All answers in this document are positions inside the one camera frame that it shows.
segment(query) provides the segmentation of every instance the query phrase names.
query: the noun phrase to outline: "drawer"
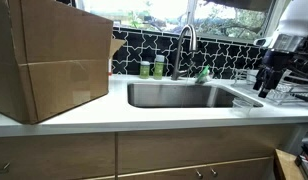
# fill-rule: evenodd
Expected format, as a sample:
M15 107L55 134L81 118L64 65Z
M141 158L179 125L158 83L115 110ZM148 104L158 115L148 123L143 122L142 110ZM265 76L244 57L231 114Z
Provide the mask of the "drawer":
M268 157L293 125L118 133L118 174Z
M232 161L119 176L119 180L262 180L272 158Z
M114 144L114 133L0 138L0 179L113 176Z

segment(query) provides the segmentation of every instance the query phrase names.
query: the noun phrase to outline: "white countertop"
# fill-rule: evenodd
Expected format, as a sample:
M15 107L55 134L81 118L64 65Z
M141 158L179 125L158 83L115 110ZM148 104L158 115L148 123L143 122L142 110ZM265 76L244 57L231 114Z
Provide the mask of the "white countertop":
M194 79L171 81L166 77L158 81L152 78L143 80L131 75L113 75L109 81L109 94L40 124L22 125L0 114L0 137L308 123L308 105L274 105L273 101L258 98L256 92L241 87L233 88L233 80L212 80L205 85L222 85L244 93L263 107L252 108L249 115L237 114L232 108L136 108L127 102L127 84L134 82L193 85Z

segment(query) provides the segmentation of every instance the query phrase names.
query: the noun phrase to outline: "sink basin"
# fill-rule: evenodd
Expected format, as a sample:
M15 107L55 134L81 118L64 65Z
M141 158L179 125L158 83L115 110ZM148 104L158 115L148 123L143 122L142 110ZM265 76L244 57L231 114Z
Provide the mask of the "sink basin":
M229 108L239 97L262 107L262 104L221 86L145 84L128 85L128 103L139 108Z

